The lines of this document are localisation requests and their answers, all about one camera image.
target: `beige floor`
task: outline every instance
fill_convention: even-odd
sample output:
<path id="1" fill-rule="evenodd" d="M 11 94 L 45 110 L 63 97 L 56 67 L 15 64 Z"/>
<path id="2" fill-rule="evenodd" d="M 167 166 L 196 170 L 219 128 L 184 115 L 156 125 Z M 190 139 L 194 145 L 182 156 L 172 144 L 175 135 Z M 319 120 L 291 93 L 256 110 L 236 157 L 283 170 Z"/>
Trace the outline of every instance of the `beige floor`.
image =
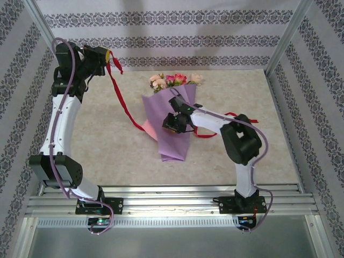
<path id="1" fill-rule="evenodd" d="M 270 151 L 256 166 L 257 183 L 296 183 L 297 176 L 263 70 L 198 71 L 205 82 L 196 102 L 216 112 L 244 113 L 258 119 Z M 115 73 L 126 104 L 139 123 L 146 120 L 141 95 L 151 95 L 153 71 Z M 108 75 L 94 77 L 84 95 L 72 142 L 73 158 L 84 176 L 101 185 L 235 184 L 234 163 L 221 137 L 191 136 L 185 162 L 162 162 L 157 143 L 129 121 Z"/>

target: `purple wrapping paper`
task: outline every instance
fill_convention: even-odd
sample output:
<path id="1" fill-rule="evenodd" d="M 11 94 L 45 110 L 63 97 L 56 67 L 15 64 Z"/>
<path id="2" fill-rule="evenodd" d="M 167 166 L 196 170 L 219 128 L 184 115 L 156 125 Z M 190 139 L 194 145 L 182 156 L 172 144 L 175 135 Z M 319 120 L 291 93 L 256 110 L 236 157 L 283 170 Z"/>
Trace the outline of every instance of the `purple wrapping paper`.
<path id="1" fill-rule="evenodd" d="M 187 102 L 195 103 L 195 84 L 180 85 L 174 88 L 179 91 Z M 162 161 L 184 161 L 190 143 L 190 133 L 177 134 L 162 127 L 167 114 L 169 112 L 174 113 L 168 103 L 173 97 L 174 95 L 169 89 L 161 90 L 151 97 L 142 96 L 148 121 L 156 132 Z"/>

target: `cable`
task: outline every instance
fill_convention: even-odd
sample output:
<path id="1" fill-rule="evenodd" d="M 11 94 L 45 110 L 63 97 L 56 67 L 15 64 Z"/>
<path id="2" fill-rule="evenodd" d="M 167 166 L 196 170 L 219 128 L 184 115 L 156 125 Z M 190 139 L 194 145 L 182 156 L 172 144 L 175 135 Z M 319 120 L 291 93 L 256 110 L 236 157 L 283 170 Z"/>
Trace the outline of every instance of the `cable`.
<path id="1" fill-rule="evenodd" d="M 60 179 L 60 174 L 56 168 L 56 165 L 55 165 L 55 162 L 54 162 L 54 156 L 53 156 L 53 148 L 54 148 L 54 136 L 55 136 L 55 131 L 56 131 L 56 126 L 57 126 L 57 123 L 58 123 L 58 120 L 59 120 L 59 116 L 60 116 L 60 113 L 61 113 L 61 110 L 62 110 L 62 107 L 66 101 L 66 98 L 67 98 L 67 95 L 68 95 L 68 92 L 69 92 L 69 89 L 70 89 L 70 86 L 71 86 L 71 83 L 73 82 L 73 78 L 74 78 L 74 74 L 75 74 L 75 56 L 74 56 L 74 52 L 73 52 L 73 49 L 71 47 L 71 45 L 64 39 L 62 38 L 55 38 L 53 39 L 53 42 L 52 42 L 52 50 L 53 50 L 53 53 L 56 55 L 55 53 L 55 43 L 60 40 L 62 41 L 70 50 L 70 54 L 71 54 L 71 73 L 70 73 L 70 78 L 69 78 L 69 81 L 68 81 L 68 85 L 67 85 L 67 88 L 63 94 L 63 97 L 62 97 L 62 100 L 61 100 L 61 103 L 59 105 L 59 108 L 56 112 L 56 115 L 55 115 L 55 118 L 54 118 L 54 123 L 53 123 L 53 127 L 52 127 L 52 131 L 51 131 L 51 136 L 50 136 L 50 144 L 49 144 L 49 160 L 50 160 L 50 165 L 52 167 L 52 170 L 53 170 L 53 173 L 54 173 L 54 176 L 56 178 L 56 181 L 57 183 L 59 184 L 59 187 L 60 189 L 62 190 L 63 194 L 65 195 L 65 197 L 67 199 L 70 199 L 70 194 L 72 194 L 74 197 L 78 198 L 79 200 L 83 200 L 83 201 L 88 201 L 88 202 L 93 202 L 93 203 L 97 203 L 97 204 L 101 204 L 101 205 L 104 205 L 105 207 L 109 208 L 110 209 L 110 223 L 108 224 L 108 226 L 98 232 L 98 233 L 95 233 L 93 232 L 92 230 L 92 226 L 91 226 L 91 234 L 95 234 L 95 235 L 101 235 L 103 233 L 105 233 L 107 230 L 109 230 L 109 228 L 112 226 L 113 224 L 113 220 L 114 220 L 114 211 L 112 209 L 111 206 L 109 206 L 108 204 L 106 203 L 103 203 L 103 202 L 100 202 L 98 200 L 92 200 L 92 199 L 89 199 L 89 198 L 84 198 L 82 196 L 78 196 L 76 195 L 75 193 L 71 193 L 70 190 L 67 192 L 63 186 L 63 183 Z"/>
<path id="2" fill-rule="evenodd" d="M 236 123 L 239 123 L 239 124 L 246 125 L 246 126 L 252 128 L 252 129 L 254 129 L 254 130 L 255 130 L 257 133 L 259 133 L 259 134 L 261 135 L 261 137 L 263 138 L 264 143 L 265 143 L 265 150 L 264 150 L 264 152 L 262 153 L 262 155 L 260 155 L 257 159 L 255 159 L 255 160 L 252 162 L 251 169 L 250 169 L 250 176 L 251 176 L 252 185 L 255 187 L 255 189 L 260 190 L 260 191 L 264 191 L 264 192 L 268 192 L 268 193 L 270 194 L 270 196 L 271 196 L 271 200 L 270 200 L 270 204 L 269 204 L 269 206 L 268 206 L 268 208 L 267 208 L 267 211 L 266 211 L 266 213 L 264 214 L 264 216 L 262 217 L 262 219 L 257 223 L 257 225 L 256 225 L 254 228 L 252 228 L 252 229 L 250 229 L 250 230 L 246 230 L 245 232 L 252 232 L 252 231 L 256 230 L 256 229 L 263 223 L 263 221 L 265 220 L 265 218 L 267 217 L 267 215 L 268 215 L 268 213 L 269 213 L 269 211 L 270 211 L 270 209 L 271 209 L 271 206 L 272 206 L 272 204 L 273 204 L 273 200 L 274 200 L 273 192 L 271 192 L 271 191 L 268 190 L 268 189 L 263 189 L 263 188 L 258 187 L 258 186 L 254 183 L 254 176 L 253 176 L 253 173 L 254 173 L 254 166 L 255 166 L 255 165 L 256 165 L 256 164 L 266 155 L 266 153 L 268 152 L 269 144 L 268 144 L 268 139 L 267 139 L 267 137 L 265 136 L 265 134 L 264 134 L 259 128 L 255 127 L 255 126 L 252 125 L 252 124 L 249 124 L 249 123 L 247 123 L 247 122 L 240 121 L 240 120 L 237 120 L 237 119 L 234 119 L 234 118 L 224 117 L 224 116 L 221 116 L 221 115 L 212 113 L 212 112 L 210 112 L 210 111 L 204 111 L 204 110 L 202 110 L 202 109 L 200 109 L 200 108 L 198 108 L 198 107 L 196 107 L 196 106 L 194 106 L 194 105 L 192 105 L 192 104 L 186 102 L 183 98 L 181 98 L 181 97 L 180 97 L 181 94 L 179 93 L 179 91 L 178 91 L 177 89 L 175 89 L 175 88 L 170 88 L 170 91 L 171 91 L 171 93 L 172 93 L 179 101 L 181 101 L 181 102 L 183 102 L 184 104 L 186 104 L 186 105 L 192 107 L 193 109 L 198 110 L 198 111 L 200 111 L 200 112 L 202 112 L 202 113 L 204 113 L 204 114 L 210 114 L 210 115 L 212 115 L 212 116 L 214 116 L 214 117 L 217 117 L 217 118 L 220 118 L 220 119 L 223 119 L 223 120 L 227 120 L 227 121 L 230 121 L 230 122 L 236 122 Z"/>

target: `purple cable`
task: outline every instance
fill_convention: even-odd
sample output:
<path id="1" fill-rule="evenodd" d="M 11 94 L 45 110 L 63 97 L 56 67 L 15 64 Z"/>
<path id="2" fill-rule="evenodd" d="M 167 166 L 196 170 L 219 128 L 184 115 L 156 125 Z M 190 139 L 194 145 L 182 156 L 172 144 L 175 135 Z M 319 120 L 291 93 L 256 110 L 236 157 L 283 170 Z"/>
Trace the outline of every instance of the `purple cable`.
<path id="1" fill-rule="evenodd" d="M 178 91 L 177 89 L 170 88 L 170 91 L 171 91 L 171 93 L 172 93 L 179 101 L 181 101 L 181 102 L 183 102 L 184 104 L 186 104 L 186 105 L 192 107 L 193 109 L 198 110 L 198 111 L 200 111 L 200 112 L 202 112 L 202 113 L 204 113 L 204 114 L 210 114 L 210 115 L 212 115 L 212 116 L 214 116 L 214 117 L 217 117 L 217 118 L 220 118 L 220 119 L 223 119 L 223 120 L 227 120 L 227 121 L 230 121 L 230 122 L 236 122 L 236 123 L 239 123 L 239 124 L 246 125 L 246 126 L 252 128 L 252 129 L 254 129 L 256 132 L 258 132 L 258 133 L 261 135 L 261 137 L 263 138 L 264 143 L 265 143 L 265 150 L 264 150 L 264 152 L 262 153 L 262 155 L 260 155 L 256 160 L 254 160 L 254 161 L 252 162 L 251 170 L 250 170 L 250 176 L 251 176 L 251 181 L 252 181 L 253 186 L 254 186 L 257 190 L 264 191 L 264 192 L 268 192 L 268 193 L 270 194 L 270 196 L 271 196 L 271 200 L 270 200 L 270 204 L 269 204 L 269 206 L 268 206 L 268 208 L 267 208 L 267 211 L 266 211 L 266 213 L 264 214 L 264 216 L 262 217 L 262 219 L 257 223 L 257 225 L 256 225 L 254 228 L 252 228 L 251 230 L 247 230 L 246 232 L 252 232 L 252 231 L 256 230 L 256 229 L 263 223 L 263 221 L 265 220 L 265 218 L 267 217 L 267 215 L 268 215 L 268 213 L 269 213 L 269 211 L 270 211 L 270 209 L 271 209 L 271 206 L 272 206 L 272 204 L 273 204 L 273 200 L 274 200 L 273 192 L 271 192 L 271 191 L 268 190 L 268 189 L 263 189 L 263 188 L 258 187 L 258 186 L 254 183 L 254 176 L 253 176 L 253 173 L 254 173 L 254 166 L 255 166 L 255 165 L 257 164 L 257 162 L 259 162 L 259 161 L 266 155 L 266 153 L 268 152 L 269 144 L 268 144 L 268 139 L 267 139 L 267 137 L 265 136 L 265 134 L 264 134 L 260 129 L 258 129 L 257 127 L 255 127 L 255 126 L 252 125 L 252 124 L 249 124 L 249 123 L 244 122 L 244 121 L 236 120 L 236 119 L 234 119 L 234 118 L 224 117 L 224 116 L 220 116 L 220 115 L 218 115 L 218 114 L 215 114 L 215 113 L 212 113 L 212 112 L 209 112 L 209 111 L 202 110 L 202 109 L 200 109 L 200 108 L 198 108 L 198 107 L 196 107 L 196 106 L 194 106 L 194 105 L 192 105 L 192 104 L 186 102 L 183 98 L 181 98 L 180 96 L 178 96 L 178 95 L 180 95 L 180 93 L 179 93 L 179 91 Z"/>
<path id="2" fill-rule="evenodd" d="M 50 145 L 49 145 L 49 160 L 50 160 L 50 165 L 52 167 L 52 170 L 53 170 L 53 173 L 54 173 L 54 176 L 56 178 L 56 181 L 57 183 L 59 184 L 59 187 L 60 189 L 62 190 L 62 192 L 64 193 L 65 197 L 67 199 L 70 199 L 70 192 L 67 192 L 62 184 L 62 181 L 60 179 L 60 174 L 56 168 L 56 165 L 55 165 L 55 162 L 54 162 L 54 156 L 53 156 L 53 148 L 54 148 L 54 136 L 55 136 L 55 131 L 56 131 L 56 126 L 57 126 L 57 123 L 58 123 L 58 120 L 59 120 L 59 116 L 60 116 L 60 113 L 61 113 L 61 110 L 62 110 L 62 107 L 63 107 L 63 104 L 65 103 L 66 101 L 66 98 L 67 98 L 67 95 L 68 95 L 68 92 L 69 92 L 69 88 L 71 86 L 71 83 L 73 81 L 73 78 L 74 78 L 74 74 L 75 74 L 75 56 L 74 56 L 74 52 L 73 52 L 73 49 L 71 47 L 71 45 L 64 39 L 62 38 L 55 38 L 53 39 L 53 42 L 52 42 L 52 50 L 53 50 L 53 53 L 55 54 L 55 51 L 54 51 L 54 47 L 55 47 L 55 43 L 56 41 L 62 41 L 70 50 L 70 53 L 71 53 L 71 74 L 70 74 L 70 78 L 69 78 L 69 82 L 68 82 L 68 85 L 67 85 L 67 88 L 63 94 L 63 97 L 62 97 L 62 100 L 61 100 L 61 103 L 59 105 L 59 108 L 56 112 L 56 116 L 54 118 L 54 123 L 53 123 L 53 127 L 52 127 L 52 132 L 51 132 L 51 136 L 50 136 Z M 103 234 L 105 233 L 107 230 L 109 230 L 109 228 L 112 226 L 113 224 L 113 220 L 114 220 L 114 217 L 113 217 L 113 209 L 111 206 L 107 205 L 106 203 L 103 203 L 103 202 L 100 202 L 98 200 L 92 200 L 92 199 L 89 199 L 89 198 L 84 198 L 84 197 L 81 197 L 81 196 L 78 196 L 76 195 L 75 193 L 71 193 L 73 196 L 75 196 L 76 198 L 80 199 L 80 200 L 87 200 L 88 202 L 93 202 L 93 203 L 97 203 L 97 204 L 102 204 L 104 205 L 105 207 L 109 208 L 110 209 L 110 223 L 108 224 L 108 226 L 100 231 L 99 233 L 94 233 L 92 231 L 92 228 L 93 226 L 91 226 L 91 234 L 96 234 L 96 235 L 100 235 L 100 234 Z"/>

